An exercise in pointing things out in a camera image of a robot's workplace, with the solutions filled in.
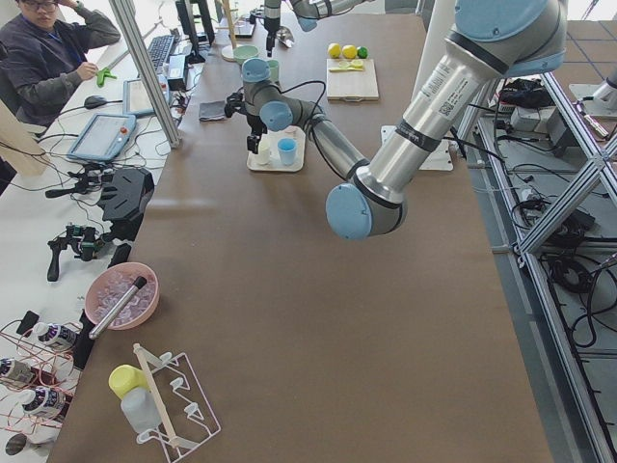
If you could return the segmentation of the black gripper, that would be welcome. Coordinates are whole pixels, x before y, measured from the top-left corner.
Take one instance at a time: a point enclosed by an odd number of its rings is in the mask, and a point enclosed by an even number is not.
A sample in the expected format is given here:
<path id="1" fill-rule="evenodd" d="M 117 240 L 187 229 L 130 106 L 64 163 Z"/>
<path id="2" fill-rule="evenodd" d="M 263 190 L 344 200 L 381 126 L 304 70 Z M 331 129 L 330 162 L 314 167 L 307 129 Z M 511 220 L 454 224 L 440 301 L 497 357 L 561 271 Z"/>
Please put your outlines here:
<path id="1" fill-rule="evenodd" d="M 234 92 L 226 98 L 226 116 L 231 118 L 234 114 L 240 114 L 247 120 L 251 129 L 251 135 L 247 137 L 247 150 L 258 153 L 259 138 L 263 139 L 268 134 L 268 128 L 255 113 L 255 109 L 247 102 L 243 92 Z"/>
<path id="2" fill-rule="evenodd" d="M 266 37 L 266 54 L 272 54 L 273 36 L 277 34 L 281 27 L 280 12 L 251 12 L 249 16 L 252 24 L 261 23 L 268 32 Z"/>

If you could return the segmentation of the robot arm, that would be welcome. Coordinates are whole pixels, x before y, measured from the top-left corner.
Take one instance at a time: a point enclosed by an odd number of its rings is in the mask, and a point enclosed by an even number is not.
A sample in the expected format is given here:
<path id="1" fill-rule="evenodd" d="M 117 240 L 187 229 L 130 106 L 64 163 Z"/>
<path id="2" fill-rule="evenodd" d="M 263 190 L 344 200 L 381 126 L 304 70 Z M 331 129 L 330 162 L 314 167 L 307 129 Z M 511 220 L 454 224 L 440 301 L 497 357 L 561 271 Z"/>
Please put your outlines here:
<path id="1" fill-rule="evenodd" d="M 565 1 L 457 1 L 445 51 L 394 131 L 366 159 L 316 102 L 287 97 L 260 58 L 241 67 L 242 89 L 225 114 L 246 117 L 247 148 L 258 151 L 267 131 L 302 128 L 343 182 L 326 200 L 331 229 L 346 239 L 396 230 L 407 213 L 404 189 L 459 114 L 487 82 L 555 70 L 566 51 Z"/>
<path id="2" fill-rule="evenodd" d="M 288 1 L 301 29 L 305 32 L 314 29 L 318 20 L 345 14 L 362 3 L 364 3 L 364 0 Z M 261 18 L 263 26 L 267 31 L 265 43 L 266 56 L 271 58 L 277 40 L 277 33 L 282 26 L 282 0 L 265 0 L 263 2 Z"/>

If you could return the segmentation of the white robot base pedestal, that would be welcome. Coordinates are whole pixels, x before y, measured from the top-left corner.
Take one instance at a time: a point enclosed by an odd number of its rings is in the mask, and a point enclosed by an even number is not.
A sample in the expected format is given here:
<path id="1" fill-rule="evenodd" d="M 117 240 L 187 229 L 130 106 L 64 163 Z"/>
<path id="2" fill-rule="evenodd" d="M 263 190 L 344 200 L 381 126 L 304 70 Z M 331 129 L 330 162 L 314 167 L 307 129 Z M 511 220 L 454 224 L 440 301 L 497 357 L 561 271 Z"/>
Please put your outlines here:
<path id="1" fill-rule="evenodd" d="M 420 56 L 415 87 L 410 106 L 407 108 L 403 122 L 411 127 L 411 147 L 429 149 L 422 152 L 426 156 L 420 170 L 444 171 L 453 170 L 449 144 L 442 137 L 447 131 L 438 128 L 441 121 L 437 108 L 437 92 L 444 89 L 444 77 L 435 72 L 436 67 L 445 54 L 444 37 L 454 24 L 454 1 L 418 1 L 422 6 L 423 24 L 426 25 L 426 37 Z"/>

